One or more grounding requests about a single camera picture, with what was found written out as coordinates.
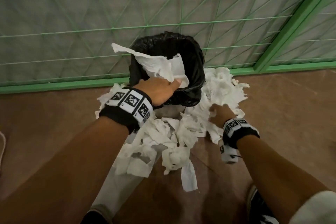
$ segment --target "black wristband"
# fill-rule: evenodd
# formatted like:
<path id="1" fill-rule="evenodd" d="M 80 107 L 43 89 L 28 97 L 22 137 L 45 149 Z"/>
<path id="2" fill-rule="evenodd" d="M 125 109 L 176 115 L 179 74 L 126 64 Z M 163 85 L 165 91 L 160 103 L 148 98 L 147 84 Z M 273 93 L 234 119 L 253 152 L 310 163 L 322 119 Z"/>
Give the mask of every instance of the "black wristband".
<path id="1" fill-rule="evenodd" d="M 152 100 L 147 94 L 132 87 L 124 87 L 114 92 L 99 116 L 125 125 L 131 134 L 146 122 L 152 111 Z"/>
<path id="2" fill-rule="evenodd" d="M 258 138 L 258 130 L 242 118 L 229 119 L 224 124 L 223 142 L 234 149 L 237 148 L 237 141 L 244 136 L 254 135 Z"/>

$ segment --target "floor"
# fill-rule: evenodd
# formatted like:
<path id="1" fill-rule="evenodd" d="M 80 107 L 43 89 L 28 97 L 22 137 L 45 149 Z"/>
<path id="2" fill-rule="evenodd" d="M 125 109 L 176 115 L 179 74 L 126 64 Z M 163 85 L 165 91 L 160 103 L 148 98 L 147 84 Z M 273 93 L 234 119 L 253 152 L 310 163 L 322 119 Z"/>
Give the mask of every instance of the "floor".
<path id="1" fill-rule="evenodd" d="M 240 107 L 271 147 L 336 191 L 336 70 L 237 77 L 250 84 Z M 8 139 L 0 200 L 10 195 L 94 120 L 106 88 L 0 96 L 0 130 Z M 140 181 L 114 223 L 245 223 L 252 183 L 242 160 L 221 162 L 218 146 L 191 150 L 199 189 L 184 192 L 180 171 L 164 176 L 161 160 Z"/>

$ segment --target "hand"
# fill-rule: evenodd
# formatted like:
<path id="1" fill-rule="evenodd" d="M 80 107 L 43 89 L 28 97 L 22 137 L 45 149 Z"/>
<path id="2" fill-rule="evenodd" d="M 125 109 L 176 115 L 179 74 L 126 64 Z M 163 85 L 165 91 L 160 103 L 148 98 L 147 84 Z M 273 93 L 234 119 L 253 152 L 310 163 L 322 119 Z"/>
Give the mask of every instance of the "hand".
<path id="1" fill-rule="evenodd" d="M 159 106 L 173 95 L 174 91 L 181 85 L 181 82 L 180 79 L 169 82 L 163 78 L 151 77 L 147 81 L 141 79 L 133 88 L 145 92 L 151 98 L 152 105 Z"/>
<path id="2" fill-rule="evenodd" d="M 210 109 L 210 112 L 215 112 L 215 117 L 210 117 L 209 121 L 215 124 L 217 127 L 223 128 L 224 123 L 232 118 L 235 118 L 236 115 L 231 111 L 230 107 L 227 104 L 224 104 L 223 106 L 213 104 Z"/>

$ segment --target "shoe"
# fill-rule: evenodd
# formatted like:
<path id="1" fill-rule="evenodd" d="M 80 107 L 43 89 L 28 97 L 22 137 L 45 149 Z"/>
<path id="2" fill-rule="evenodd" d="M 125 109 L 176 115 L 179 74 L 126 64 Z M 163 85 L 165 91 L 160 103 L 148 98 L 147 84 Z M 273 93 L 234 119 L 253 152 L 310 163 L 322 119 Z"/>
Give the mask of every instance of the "shoe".
<path id="1" fill-rule="evenodd" d="M 112 224 L 112 213 L 105 205 L 93 205 L 80 224 Z"/>
<path id="2" fill-rule="evenodd" d="M 255 185 L 250 188 L 246 205 L 249 224 L 279 224 Z"/>

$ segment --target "person's right arm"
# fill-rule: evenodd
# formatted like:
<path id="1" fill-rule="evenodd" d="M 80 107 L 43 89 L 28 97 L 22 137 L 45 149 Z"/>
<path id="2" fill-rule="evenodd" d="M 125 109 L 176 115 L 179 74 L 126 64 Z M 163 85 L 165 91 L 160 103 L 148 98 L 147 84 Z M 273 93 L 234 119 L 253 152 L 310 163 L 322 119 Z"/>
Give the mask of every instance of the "person's right arm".
<path id="1" fill-rule="evenodd" d="M 213 105 L 210 110 L 216 110 L 216 116 L 210 121 L 220 128 L 235 117 L 227 105 Z M 256 136 L 239 139 L 237 147 L 255 186 L 280 223 L 288 223 L 313 195 L 329 190 Z"/>

